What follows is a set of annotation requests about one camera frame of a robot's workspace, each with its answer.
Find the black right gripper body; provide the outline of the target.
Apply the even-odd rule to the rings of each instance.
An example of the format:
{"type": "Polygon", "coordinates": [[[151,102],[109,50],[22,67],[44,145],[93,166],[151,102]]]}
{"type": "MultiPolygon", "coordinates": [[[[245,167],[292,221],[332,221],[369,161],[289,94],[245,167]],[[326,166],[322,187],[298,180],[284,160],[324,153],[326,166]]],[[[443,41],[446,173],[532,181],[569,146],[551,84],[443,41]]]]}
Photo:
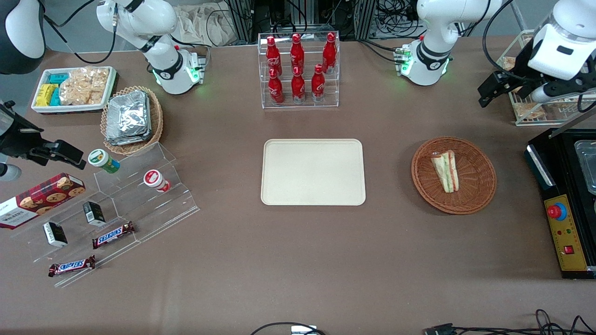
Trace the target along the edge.
{"type": "Polygon", "coordinates": [[[13,111],[13,101],[1,102],[0,152],[3,155],[28,160],[28,151],[45,144],[37,127],[26,118],[13,111]]]}

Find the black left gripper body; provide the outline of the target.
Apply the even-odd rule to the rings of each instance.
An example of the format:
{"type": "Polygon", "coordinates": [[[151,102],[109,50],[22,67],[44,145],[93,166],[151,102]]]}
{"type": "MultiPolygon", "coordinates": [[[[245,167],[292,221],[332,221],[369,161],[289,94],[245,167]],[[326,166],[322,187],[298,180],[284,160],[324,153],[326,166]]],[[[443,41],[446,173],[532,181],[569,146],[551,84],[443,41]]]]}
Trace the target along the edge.
{"type": "Polygon", "coordinates": [[[532,52],[533,48],[527,44],[516,57],[515,66],[510,70],[511,73],[524,78],[524,81],[515,81],[515,84],[519,85],[514,89],[517,94],[530,94],[536,89],[539,93],[544,94],[579,94],[596,87],[593,55],[588,56],[581,70],[572,79],[564,80],[531,68],[529,60],[532,52]]]}

